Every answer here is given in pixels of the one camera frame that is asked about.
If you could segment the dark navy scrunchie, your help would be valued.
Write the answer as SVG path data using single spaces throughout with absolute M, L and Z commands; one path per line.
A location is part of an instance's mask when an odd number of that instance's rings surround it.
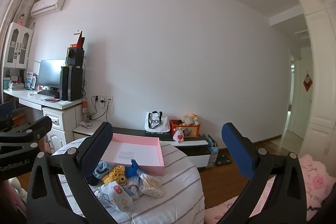
M 90 186 L 96 186 L 100 182 L 100 180 L 98 178 L 96 178 L 93 174 L 91 176 L 87 177 L 85 180 Z

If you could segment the black computer tower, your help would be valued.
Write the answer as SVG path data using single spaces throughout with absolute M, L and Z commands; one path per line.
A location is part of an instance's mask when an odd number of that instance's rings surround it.
M 82 98 L 83 69 L 74 66 L 61 67 L 59 97 L 63 101 Z

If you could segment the white glass door cabinet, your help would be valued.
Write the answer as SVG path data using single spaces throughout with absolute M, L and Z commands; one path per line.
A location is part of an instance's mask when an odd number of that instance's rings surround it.
M 5 57 L 3 66 L 6 68 L 26 69 L 33 30 L 15 22 L 9 25 L 5 39 Z

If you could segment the white plush sheep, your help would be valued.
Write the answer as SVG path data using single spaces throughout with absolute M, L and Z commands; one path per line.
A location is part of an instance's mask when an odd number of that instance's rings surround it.
M 186 114 L 182 118 L 182 125 L 184 126 L 198 126 L 198 117 L 195 114 Z

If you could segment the light blue fleece hat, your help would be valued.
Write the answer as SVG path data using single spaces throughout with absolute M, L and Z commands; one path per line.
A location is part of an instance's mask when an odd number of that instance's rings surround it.
M 96 166 L 93 175 L 101 180 L 103 176 L 105 176 L 107 173 L 109 173 L 114 168 L 114 164 L 107 161 L 100 161 L 98 165 Z

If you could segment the red paper bag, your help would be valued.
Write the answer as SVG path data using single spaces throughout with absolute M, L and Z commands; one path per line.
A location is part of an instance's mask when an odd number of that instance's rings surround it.
M 70 47 L 71 48 L 81 48 L 83 49 L 83 45 L 85 42 L 85 38 L 82 36 L 83 32 L 77 30 L 71 38 Z

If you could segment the pink bedding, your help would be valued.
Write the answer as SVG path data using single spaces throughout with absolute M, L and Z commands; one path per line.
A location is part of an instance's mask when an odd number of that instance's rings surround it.
M 329 196 L 335 184 L 335 178 L 329 176 L 323 163 L 313 160 L 309 154 L 303 155 L 299 159 L 299 162 L 305 183 L 307 202 L 306 220 L 309 221 L 321 208 L 323 200 Z M 205 210 L 204 223 L 217 223 L 236 199 L 236 197 L 233 197 L 218 206 Z

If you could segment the red toy storage box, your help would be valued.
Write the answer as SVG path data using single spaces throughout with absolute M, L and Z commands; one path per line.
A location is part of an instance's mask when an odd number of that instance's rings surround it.
M 200 125 L 181 125 L 178 123 L 177 119 L 170 120 L 170 135 L 171 137 L 175 134 L 175 129 L 182 128 L 183 135 L 185 138 L 197 138 L 199 136 Z

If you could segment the black box on tower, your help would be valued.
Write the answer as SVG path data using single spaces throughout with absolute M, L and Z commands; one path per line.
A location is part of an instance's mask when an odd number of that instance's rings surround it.
M 81 68 L 83 66 L 84 50 L 82 48 L 67 48 L 66 64 Z

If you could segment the computer monitor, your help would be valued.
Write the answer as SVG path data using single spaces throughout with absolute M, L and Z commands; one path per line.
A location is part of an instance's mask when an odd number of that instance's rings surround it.
M 51 88 L 60 87 L 60 73 L 65 60 L 42 60 L 39 68 L 37 84 Z

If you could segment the low black white tv stand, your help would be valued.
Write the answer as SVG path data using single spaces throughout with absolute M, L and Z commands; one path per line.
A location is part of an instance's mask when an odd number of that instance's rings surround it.
M 178 144 L 170 136 L 170 133 L 149 133 L 145 130 L 134 130 L 128 128 L 114 127 L 113 131 L 118 134 L 135 135 L 145 137 L 159 138 L 163 144 L 171 144 L 187 155 L 189 160 L 197 168 L 205 168 L 208 166 L 210 159 L 210 150 L 207 148 L 208 142 L 205 134 L 201 134 L 196 138 L 186 138 L 184 142 Z

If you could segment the stack of books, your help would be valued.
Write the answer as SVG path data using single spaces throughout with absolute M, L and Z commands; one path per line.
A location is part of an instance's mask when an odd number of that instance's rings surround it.
M 8 83 L 9 90 L 22 90 L 25 88 L 24 83 L 16 83 L 15 81 L 10 81 Z

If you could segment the pink plush toy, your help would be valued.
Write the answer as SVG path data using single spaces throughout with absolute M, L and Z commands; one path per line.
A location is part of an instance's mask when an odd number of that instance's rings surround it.
M 181 127 L 173 129 L 174 135 L 173 140 L 177 143 L 181 143 L 184 141 L 184 133 Z

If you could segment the blue packages beside stand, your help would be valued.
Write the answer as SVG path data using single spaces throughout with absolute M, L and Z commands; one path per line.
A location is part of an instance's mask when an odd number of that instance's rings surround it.
M 208 166 L 214 166 L 219 153 L 219 147 L 217 142 L 211 135 L 207 135 L 207 143 L 207 148 L 210 151 Z

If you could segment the pink shallow box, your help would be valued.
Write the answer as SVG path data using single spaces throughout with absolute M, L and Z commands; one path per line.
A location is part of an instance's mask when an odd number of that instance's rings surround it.
M 114 133 L 101 160 L 130 166 L 132 159 L 141 170 L 153 176 L 164 175 L 165 163 L 159 138 Z

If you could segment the white desk with drawers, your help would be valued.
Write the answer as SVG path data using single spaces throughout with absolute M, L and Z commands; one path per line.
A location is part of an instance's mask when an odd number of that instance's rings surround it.
M 52 129 L 47 134 L 47 143 L 52 153 L 74 141 L 73 130 L 82 121 L 82 100 L 51 102 L 51 96 L 45 96 L 32 90 L 10 90 L 4 93 L 17 98 L 19 103 L 43 112 L 52 121 Z

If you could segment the yellow crocheted toy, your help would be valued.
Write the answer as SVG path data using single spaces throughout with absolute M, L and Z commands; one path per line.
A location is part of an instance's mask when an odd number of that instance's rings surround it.
M 114 167 L 111 171 L 104 175 L 101 180 L 104 184 L 116 182 L 119 185 L 126 185 L 127 178 L 125 176 L 125 167 L 123 165 Z

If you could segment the cartoon print baby cloth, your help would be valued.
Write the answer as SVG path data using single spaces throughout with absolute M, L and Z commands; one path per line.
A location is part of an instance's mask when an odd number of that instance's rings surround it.
M 94 195 L 106 210 L 130 212 L 134 208 L 133 201 L 138 199 L 140 182 L 138 178 L 131 178 L 126 185 L 110 182 L 99 186 Z

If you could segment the small doll on cabinet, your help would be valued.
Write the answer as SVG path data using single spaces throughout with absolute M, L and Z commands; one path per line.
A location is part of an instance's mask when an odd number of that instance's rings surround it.
M 24 26 L 25 25 L 25 13 L 22 13 L 17 21 L 17 24 L 20 26 Z

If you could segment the white tote bag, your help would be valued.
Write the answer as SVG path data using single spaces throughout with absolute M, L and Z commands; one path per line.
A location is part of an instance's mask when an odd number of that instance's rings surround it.
M 170 131 L 169 118 L 162 111 L 147 112 L 145 117 L 145 130 L 153 133 L 166 133 Z

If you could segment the bag of cotton swabs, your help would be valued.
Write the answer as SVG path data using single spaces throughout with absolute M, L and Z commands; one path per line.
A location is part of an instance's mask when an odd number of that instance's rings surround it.
M 160 180 L 147 173 L 139 172 L 139 191 L 142 194 L 153 198 L 161 198 L 163 191 L 161 190 Z

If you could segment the royal blue knitted item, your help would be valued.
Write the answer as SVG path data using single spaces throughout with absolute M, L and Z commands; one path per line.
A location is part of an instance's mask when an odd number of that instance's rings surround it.
M 131 159 L 131 166 L 125 167 L 125 176 L 126 178 L 139 177 L 138 175 L 139 165 L 135 159 Z

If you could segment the red door decoration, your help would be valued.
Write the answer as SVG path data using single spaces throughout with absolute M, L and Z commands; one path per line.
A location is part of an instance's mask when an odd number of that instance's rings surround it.
M 312 81 L 312 79 L 310 77 L 310 74 L 306 73 L 306 76 L 305 76 L 304 81 L 303 81 L 303 86 L 304 86 L 306 92 L 309 91 L 309 89 L 312 86 L 312 84 L 313 84 L 313 81 Z

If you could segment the white air conditioner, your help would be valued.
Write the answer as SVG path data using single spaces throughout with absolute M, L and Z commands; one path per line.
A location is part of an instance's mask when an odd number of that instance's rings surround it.
M 40 0 L 34 3 L 31 16 L 37 18 L 42 15 L 59 12 L 62 10 L 65 0 Z

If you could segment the black keyboard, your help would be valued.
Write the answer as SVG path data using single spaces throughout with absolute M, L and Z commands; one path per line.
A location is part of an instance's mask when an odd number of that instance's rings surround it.
M 60 97 L 60 92 L 57 91 L 57 90 L 41 90 L 38 92 L 38 94 L 40 95 L 44 95 L 44 96 L 51 96 L 51 97 L 54 97 L 56 99 L 59 99 Z

